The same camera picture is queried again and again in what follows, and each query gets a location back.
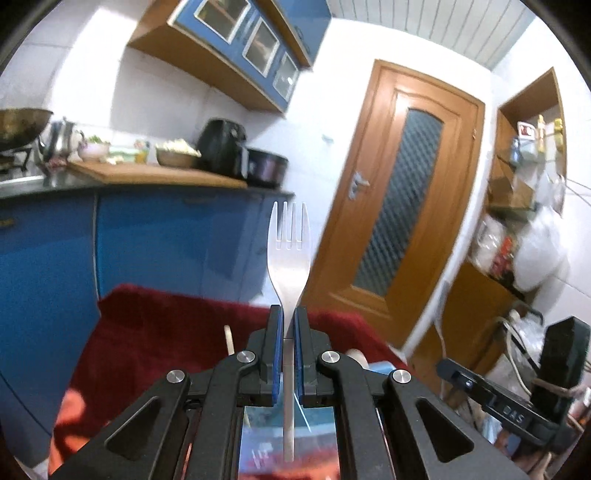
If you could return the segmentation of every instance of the wok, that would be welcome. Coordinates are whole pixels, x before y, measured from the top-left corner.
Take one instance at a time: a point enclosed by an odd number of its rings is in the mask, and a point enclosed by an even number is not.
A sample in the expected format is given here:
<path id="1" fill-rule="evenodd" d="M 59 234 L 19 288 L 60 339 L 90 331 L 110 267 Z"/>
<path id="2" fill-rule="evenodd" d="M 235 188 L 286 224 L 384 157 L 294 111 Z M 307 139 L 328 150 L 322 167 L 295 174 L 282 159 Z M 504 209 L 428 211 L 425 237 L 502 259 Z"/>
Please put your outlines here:
<path id="1" fill-rule="evenodd" d="M 52 114 L 40 108 L 0 110 L 0 152 L 31 143 L 43 132 Z"/>

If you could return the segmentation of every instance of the black pot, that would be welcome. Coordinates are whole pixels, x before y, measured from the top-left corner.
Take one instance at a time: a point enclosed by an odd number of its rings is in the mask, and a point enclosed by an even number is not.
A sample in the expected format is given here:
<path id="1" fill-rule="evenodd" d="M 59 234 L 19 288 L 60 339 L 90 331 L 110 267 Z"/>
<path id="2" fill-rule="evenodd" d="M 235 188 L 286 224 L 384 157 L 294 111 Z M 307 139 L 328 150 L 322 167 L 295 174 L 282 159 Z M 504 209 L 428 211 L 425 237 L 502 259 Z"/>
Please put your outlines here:
<path id="1" fill-rule="evenodd" d="M 289 161 L 280 155 L 249 148 L 246 183 L 278 189 L 283 183 L 288 163 Z"/>

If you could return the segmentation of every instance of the fork handle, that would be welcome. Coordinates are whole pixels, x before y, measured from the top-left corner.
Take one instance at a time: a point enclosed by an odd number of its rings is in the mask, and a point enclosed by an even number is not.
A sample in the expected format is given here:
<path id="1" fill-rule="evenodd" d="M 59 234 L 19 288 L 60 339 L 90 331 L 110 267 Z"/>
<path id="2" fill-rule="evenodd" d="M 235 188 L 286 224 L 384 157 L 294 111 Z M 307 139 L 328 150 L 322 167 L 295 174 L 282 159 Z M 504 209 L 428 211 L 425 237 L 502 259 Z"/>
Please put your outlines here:
<path id="1" fill-rule="evenodd" d="M 294 341 L 283 340 L 283 459 L 293 462 L 295 457 L 294 391 L 295 382 Z"/>

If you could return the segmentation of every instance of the blue wall cabinet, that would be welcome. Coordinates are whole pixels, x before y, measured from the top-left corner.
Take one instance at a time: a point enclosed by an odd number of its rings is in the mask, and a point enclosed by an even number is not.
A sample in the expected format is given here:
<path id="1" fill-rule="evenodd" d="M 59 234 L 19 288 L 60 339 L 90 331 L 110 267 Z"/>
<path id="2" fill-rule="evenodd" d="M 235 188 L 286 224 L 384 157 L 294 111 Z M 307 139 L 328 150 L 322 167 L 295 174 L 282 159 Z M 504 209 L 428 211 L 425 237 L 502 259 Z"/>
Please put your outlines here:
<path id="1" fill-rule="evenodd" d="M 278 0 L 278 2 L 313 64 L 332 18 L 326 0 Z"/>
<path id="2" fill-rule="evenodd" d="M 248 0 L 191 0 L 179 12 L 175 25 L 232 60 L 252 14 Z"/>
<path id="3" fill-rule="evenodd" d="M 253 15 L 245 25 L 242 44 L 237 45 L 233 62 L 284 111 L 289 97 L 283 97 L 273 84 L 285 46 L 269 19 L 252 8 Z"/>

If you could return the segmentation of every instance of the door frame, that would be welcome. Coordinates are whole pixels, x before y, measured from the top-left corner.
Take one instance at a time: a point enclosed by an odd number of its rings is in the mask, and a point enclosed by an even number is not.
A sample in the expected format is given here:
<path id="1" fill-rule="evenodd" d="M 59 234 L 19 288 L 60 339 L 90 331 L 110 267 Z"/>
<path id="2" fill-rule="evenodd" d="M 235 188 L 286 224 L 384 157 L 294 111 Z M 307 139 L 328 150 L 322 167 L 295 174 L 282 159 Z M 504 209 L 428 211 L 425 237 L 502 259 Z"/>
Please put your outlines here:
<path id="1" fill-rule="evenodd" d="M 453 246 L 456 243 L 457 237 L 460 233 L 460 226 L 466 215 L 466 207 L 470 200 L 470 194 L 474 188 L 474 180 L 476 177 L 476 170 L 478 168 L 480 150 L 482 148 L 482 133 L 484 129 L 485 104 L 481 100 L 473 97 L 472 95 L 456 87 L 453 87 L 452 85 L 448 85 L 442 80 L 436 79 L 427 74 L 420 73 L 415 70 L 411 70 L 409 68 L 402 67 L 400 65 L 390 63 L 384 60 L 375 60 L 374 66 L 372 68 L 371 77 L 369 79 L 369 85 L 365 93 L 365 97 L 363 99 L 363 106 L 361 108 L 359 119 L 357 121 L 357 126 L 355 128 L 355 133 L 353 134 L 353 140 L 351 142 L 349 153 L 347 155 L 347 160 L 345 162 L 345 166 L 343 168 L 339 180 L 339 185 L 337 187 L 335 199 L 333 200 L 332 208 L 330 210 L 329 217 L 326 222 L 326 227 L 324 228 L 324 234 L 322 235 L 322 238 L 320 240 L 320 245 L 318 247 L 316 259 L 314 260 L 314 263 L 310 271 L 310 276 L 308 283 L 306 285 L 306 290 L 304 291 L 303 304 L 306 304 L 306 300 L 313 296 L 313 294 L 309 292 L 314 291 L 316 284 L 321 276 L 320 273 L 324 268 L 324 264 L 326 263 L 326 258 L 329 253 L 330 245 L 333 242 L 333 236 L 337 228 L 338 220 L 342 213 L 342 208 L 348 201 L 349 185 L 351 183 L 351 178 L 357 166 L 356 159 L 359 155 L 359 150 L 362 146 L 366 124 L 368 123 L 368 119 L 372 111 L 374 97 L 377 93 L 377 88 L 379 85 L 379 78 L 383 70 L 390 70 L 394 73 L 402 74 L 408 77 L 413 77 L 423 82 L 430 83 L 436 87 L 439 87 L 454 95 L 457 95 L 476 106 L 476 132 L 474 135 L 474 142 L 472 144 L 472 149 L 470 152 L 468 170 L 466 172 L 467 180 L 466 184 L 464 185 L 463 191 L 461 192 L 460 202 L 458 203 L 456 210 L 454 212 L 453 221 L 451 222 L 452 231 L 455 232 L 455 235 L 453 235 L 453 237 L 450 236 L 450 238 L 445 239 L 444 247 L 445 251 L 447 252 L 447 257 L 445 263 L 443 263 L 441 268 L 436 269 L 434 271 L 434 275 L 432 275 L 428 279 L 428 288 L 426 289 L 426 291 L 428 291 L 429 294 L 425 295 L 425 298 L 423 298 L 424 305 L 423 309 L 421 310 L 421 313 L 424 311 L 424 308 L 427 306 L 429 299 L 433 295 L 433 291 L 435 290 L 435 287 L 437 286 L 437 283 L 439 282 L 439 279 L 443 274 L 445 266 L 453 252 Z M 397 347 L 401 347 L 402 344 L 408 339 L 408 336 L 412 332 L 413 327 L 418 322 L 418 320 L 419 318 L 416 318 L 412 324 L 407 322 L 406 324 L 398 324 L 396 326 L 396 330 L 398 331 L 397 334 L 399 333 L 400 336 L 404 337 L 399 342 L 397 342 Z"/>

